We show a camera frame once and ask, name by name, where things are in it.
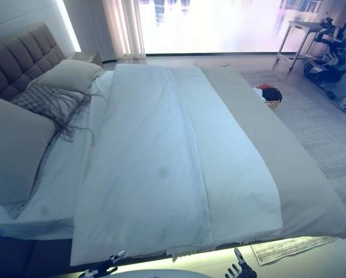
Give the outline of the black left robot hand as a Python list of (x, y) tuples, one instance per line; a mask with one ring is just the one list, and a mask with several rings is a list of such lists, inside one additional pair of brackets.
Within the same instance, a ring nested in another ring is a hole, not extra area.
[(104, 277), (111, 275), (118, 270), (116, 263), (121, 260), (126, 254), (125, 250), (118, 252), (116, 255), (95, 264), (92, 268), (86, 269), (80, 277)]

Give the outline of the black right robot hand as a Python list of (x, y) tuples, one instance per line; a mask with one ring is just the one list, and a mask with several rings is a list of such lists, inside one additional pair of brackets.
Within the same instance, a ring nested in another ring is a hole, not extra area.
[(238, 248), (234, 249), (237, 264), (231, 264), (224, 274), (226, 278), (257, 278), (257, 273), (247, 264)]

